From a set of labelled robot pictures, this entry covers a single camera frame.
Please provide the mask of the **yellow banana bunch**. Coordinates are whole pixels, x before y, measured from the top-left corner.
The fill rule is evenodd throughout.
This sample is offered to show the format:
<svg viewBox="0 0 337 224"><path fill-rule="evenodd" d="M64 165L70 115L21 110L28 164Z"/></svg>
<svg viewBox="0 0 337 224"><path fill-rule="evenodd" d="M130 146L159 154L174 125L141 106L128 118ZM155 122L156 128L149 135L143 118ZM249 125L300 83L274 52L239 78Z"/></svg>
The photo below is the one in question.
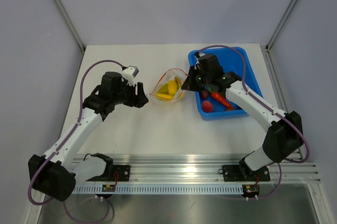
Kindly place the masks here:
<svg viewBox="0 0 337 224"><path fill-rule="evenodd" d="M175 94L175 96L170 96L168 94L168 91L167 91L167 86L168 86L168 82L170 80L174 80L177 82L178 84L178 91L177 93ZM179 77L173 77L172 79L168 80L164 85L162 85L158 91L155 92L155 97L159 100L162 100L162 101L173 101L173 100L176 100L176 99L179 99L179 98L182 98L183 97L183 91L181 90L181 86L182 86L182 82L181 82L181 79Z"/></svg>

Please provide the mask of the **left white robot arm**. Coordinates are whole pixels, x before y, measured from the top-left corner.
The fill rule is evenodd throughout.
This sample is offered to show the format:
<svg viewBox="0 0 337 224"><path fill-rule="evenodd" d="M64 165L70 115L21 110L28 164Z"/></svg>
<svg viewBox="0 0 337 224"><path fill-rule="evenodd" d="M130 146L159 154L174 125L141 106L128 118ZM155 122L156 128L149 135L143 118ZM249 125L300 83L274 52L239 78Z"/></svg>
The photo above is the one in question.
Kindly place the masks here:
<svg viewBox="0 0 337 224"><path fill-rule="evenodd" d="M43 155L33 155L28 161L30 184L28 198L35 189L58 201L65 201L77 184L90 179L107 181L114 177L113 159L96 153L78 165L75 155L92 132L112 113L117 105L142 108L148 103L143 84L135 83L138 68L129 66L122 72L106 72L91 94L82 98L82 106L72 127Z"/></svg>

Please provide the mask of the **orange carrot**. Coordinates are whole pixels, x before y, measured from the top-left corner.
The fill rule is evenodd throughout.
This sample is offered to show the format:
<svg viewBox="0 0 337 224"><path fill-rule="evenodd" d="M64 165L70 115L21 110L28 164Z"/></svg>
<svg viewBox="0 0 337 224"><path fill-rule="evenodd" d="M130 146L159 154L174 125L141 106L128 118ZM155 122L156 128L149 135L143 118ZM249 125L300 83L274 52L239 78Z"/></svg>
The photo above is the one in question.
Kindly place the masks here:
<svg viewBox="0 0 337 224"><path fill-rule="evenodd" d="M231 103L226 100L223 96L221 96L219 93L211 92L211 97L223 105L225 107L225 110L234 110L234 107L231 105Z"/></svg>

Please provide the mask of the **right frame post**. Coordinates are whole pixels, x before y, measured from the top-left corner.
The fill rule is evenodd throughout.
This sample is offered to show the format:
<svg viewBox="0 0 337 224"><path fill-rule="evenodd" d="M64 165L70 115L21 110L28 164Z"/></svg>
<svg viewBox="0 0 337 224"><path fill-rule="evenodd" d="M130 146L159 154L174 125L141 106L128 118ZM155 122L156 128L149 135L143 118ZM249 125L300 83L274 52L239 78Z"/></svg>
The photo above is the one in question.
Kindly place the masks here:
<svg viewBox="0 0 337 224"><path fill-rule="evenodd" d="M275 42L277 41L279 35L281 34L283 28L287 24L288 19L292 15L292 12L294 11L295 7L297 6L298 2L300 0L290 0L284 13L281 16L281 19L279 20L275 30L273 31L271 38L269 39L268 43L266 44L265 48L266 51L269 53L274 46Z"/></svg>

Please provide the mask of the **aluminium rail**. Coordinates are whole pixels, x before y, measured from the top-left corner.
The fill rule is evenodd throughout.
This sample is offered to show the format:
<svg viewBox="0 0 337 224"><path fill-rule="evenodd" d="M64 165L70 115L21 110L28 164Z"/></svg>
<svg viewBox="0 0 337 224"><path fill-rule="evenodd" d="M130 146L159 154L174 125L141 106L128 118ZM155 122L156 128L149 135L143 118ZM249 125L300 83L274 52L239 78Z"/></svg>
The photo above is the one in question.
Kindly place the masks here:
<svg viewBox="0 0 337 224"><path fill-rule="evenodd" d="M130 165L132 184L223 184L219 169L239 162L227 155L110 155L118 165ZM312 162L281 163L283 184L320 184Z"/></svg>

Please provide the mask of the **yellow starfruit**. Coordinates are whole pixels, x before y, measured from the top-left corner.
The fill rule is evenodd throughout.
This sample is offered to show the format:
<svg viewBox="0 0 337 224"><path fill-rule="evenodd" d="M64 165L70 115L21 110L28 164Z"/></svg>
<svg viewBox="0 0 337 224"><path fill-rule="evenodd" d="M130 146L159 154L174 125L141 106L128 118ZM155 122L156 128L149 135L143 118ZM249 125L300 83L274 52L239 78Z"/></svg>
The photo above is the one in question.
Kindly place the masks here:
<svg viewBox="0 0 337 224"><path fill-rule="evenodd" d="M179 87L178 87L178 84L177 84L176 81L170 80L170 81L168 82L167 91L168 91L168 94L169 94L170 96L173 96L173 97L174 97L175 94L177 93L178 89L179 89Z"/></svg>

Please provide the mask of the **dark purple plum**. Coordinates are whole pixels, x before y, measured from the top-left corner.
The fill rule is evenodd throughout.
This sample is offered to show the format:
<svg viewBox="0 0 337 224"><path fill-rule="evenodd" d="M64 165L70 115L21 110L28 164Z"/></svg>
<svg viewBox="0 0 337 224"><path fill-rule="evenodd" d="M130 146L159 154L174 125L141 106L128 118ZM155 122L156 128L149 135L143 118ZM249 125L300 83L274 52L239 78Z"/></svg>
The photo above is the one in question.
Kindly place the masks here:
<svg viewBox="0 0 337 224"><path fill-rule="evenodd" d="M202 99L206 100L209 96L209 92L205 89L205 90L200 92L200 96L201 96Z"/></svg>

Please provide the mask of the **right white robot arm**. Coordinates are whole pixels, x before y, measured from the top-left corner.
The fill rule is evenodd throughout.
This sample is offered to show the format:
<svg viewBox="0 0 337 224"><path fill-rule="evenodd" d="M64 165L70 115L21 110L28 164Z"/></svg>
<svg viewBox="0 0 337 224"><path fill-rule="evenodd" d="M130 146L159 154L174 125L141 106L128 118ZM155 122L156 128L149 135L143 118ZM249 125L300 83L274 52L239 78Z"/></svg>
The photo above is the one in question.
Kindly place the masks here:
<svg viewBox="0 0 337 224"><path fill-rule="evenodd" d="M266 132L262 146L243 157L239 174L251 180L259 169L271 163L280 163L304 144L301 117L272 106L247 87L244 77L224 72L214 54L197 55L197 63L189 69L183 90L208 90L218 94L247 112Z"/></svg>

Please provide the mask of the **frame post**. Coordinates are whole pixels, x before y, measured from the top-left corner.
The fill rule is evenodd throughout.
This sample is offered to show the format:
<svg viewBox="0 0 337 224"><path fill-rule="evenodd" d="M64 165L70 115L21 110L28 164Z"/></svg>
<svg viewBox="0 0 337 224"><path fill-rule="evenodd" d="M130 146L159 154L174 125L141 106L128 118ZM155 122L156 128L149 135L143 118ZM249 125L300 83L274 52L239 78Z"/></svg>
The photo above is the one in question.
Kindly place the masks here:
<svg viewBox="0 0 337 224"><path fill-rule="evenodd" d="M281 19L279 20L275 30L273 31L271 38L269 39L268 43L266 44L265 48L266 51L269 53L274 46L275 42L277 41L279 35L281 34L283 28L287 24L288 19L292 15L292 12L294 11L295 7L297 6L298 2L300 0L290 0L284 13L281 16Z"/></svg>
<svg viewBox="0 0 337 224"><path fill-rule="evenodd" d="M59 12L61 18L63 19L63 22L65 23L66 27L68 28L68 31L70 32L72 38L75 40L80 52L82 54L85 53L86 45L83 43L76 27L74 26L62 0L52 0L54 5L57 8L57 11Z"/></svg>

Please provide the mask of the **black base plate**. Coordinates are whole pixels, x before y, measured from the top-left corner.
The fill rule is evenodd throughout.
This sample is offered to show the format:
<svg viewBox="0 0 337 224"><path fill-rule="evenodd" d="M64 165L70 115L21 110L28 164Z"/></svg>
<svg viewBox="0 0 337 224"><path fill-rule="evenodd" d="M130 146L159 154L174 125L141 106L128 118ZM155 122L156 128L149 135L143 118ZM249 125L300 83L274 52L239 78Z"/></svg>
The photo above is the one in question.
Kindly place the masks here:
<svg viewBox="0 0 337 224"><path fill-rule="evenodd" d="M105 169L103 173L99 176L94 176L86 181L122 181L122 182L128 182L130 180L130 172L131 172L131 166L130 165L116 165L114 164L113 158L110 156L101 154L101 153L95 153L95 154L86 154L83 158L83 161L87 159L87 156L90 156L90 158L95 157L103 160L105 162Z"/></svg>
<svg viewBox="0 0 337 224"><path fill-rule="evenodd" d="M271 180L267 166L251 171L240 165L223 165L218 173L223 176L225 182L268 182Z"/></svg>

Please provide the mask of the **clear zip top bag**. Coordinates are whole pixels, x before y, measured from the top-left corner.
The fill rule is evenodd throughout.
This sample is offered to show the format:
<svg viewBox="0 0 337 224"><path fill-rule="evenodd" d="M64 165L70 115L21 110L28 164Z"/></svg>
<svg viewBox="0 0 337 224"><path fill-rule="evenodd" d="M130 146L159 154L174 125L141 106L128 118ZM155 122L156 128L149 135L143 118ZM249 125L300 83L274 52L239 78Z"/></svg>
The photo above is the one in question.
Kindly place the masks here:
<svg viewBox="0 0 337 224"><path fill-rule="evenodd" d="M182 100L185 91L182 84L187 79L187 73L179 68L168 69L158 80L148 97L154 101L175 103Z"/></svg>

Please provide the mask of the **blue plastic bin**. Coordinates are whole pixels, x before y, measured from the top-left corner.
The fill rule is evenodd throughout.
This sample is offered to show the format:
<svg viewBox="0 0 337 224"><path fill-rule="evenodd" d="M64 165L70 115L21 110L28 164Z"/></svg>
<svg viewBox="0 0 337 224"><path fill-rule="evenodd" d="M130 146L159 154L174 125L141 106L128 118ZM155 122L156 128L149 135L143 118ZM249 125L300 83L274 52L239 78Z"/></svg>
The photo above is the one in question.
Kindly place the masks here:
<svg viewBox="0 0 337 224"><path fill-rule="evenodd" d="M234 72L241 77L241 81L234 82L226 91L225 99L228 100L234 107L234 110L225 110L225 107L215 101L211 97L211 91L206 100L213 105L211 113L205 113L201 108L200 92L195 92L196 105L198 112L203 120L219 120L247 117L253 111L253 107L257 102L253 100L248 93L253 93L256 96L261 95L260 87L257 83L255 74L253 73L246 51L241 47L228 47L224 45L212 45L202 49L193 50L188 55L190 66L194 66L198 59L194 57L194 53L203 52L206 54L214 54L225 73Z"/></svg>

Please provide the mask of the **left frame post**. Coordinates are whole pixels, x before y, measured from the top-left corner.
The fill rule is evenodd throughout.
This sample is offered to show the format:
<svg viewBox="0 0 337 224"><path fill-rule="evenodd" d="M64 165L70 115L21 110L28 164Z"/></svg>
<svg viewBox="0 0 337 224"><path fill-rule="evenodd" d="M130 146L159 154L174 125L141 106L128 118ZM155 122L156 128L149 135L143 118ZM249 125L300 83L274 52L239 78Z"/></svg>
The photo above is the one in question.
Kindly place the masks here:
<svg viewBox="0 0 337 224"><path fill-rule="evenodd" d="M66 27L68 28L68 31L70 32L72 38L75 40L80 52L82 54L85 53L86 45L83 43L76 27L74 26L62 0L52 0L54 5L57 8L57 11L59 12L61 18L63 19L63 22L65 23Z"/></svg>

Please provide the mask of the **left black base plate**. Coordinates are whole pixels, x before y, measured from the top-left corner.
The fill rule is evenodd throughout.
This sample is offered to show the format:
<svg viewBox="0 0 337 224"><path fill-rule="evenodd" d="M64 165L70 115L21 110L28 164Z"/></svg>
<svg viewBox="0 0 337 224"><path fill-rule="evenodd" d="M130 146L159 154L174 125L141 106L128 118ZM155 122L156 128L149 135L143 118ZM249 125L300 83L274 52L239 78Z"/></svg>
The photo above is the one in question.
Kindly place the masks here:
<svg viewBox="0 0 337 224"><path fill-rule="evenodd" d="M86 181L122 181L122 182L128 182L130 180L130 172L131 172L131 166L130 165L116 165L114 164L113 158L110 156L101 154L101 153L95 153L95 154L86 154L83 158L83 161L87 159L87 156L90 156L90 158L95 157L103 160L105 162L105 169L103 173L99 176L94 176Z"/></svg>

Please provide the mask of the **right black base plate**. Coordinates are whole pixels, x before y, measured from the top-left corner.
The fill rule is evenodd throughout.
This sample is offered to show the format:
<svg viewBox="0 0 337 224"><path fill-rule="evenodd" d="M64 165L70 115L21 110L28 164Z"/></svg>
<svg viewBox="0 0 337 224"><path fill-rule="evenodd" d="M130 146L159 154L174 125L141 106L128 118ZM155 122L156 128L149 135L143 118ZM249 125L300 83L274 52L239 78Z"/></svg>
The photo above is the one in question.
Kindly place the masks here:
<svg viewBox="0 0 337 224"><path fill-rule="evenodd" d="M223 176L225 182L268 182L271 180L267 166L251 171L240 165L223 165L218 173Z"/></svg>

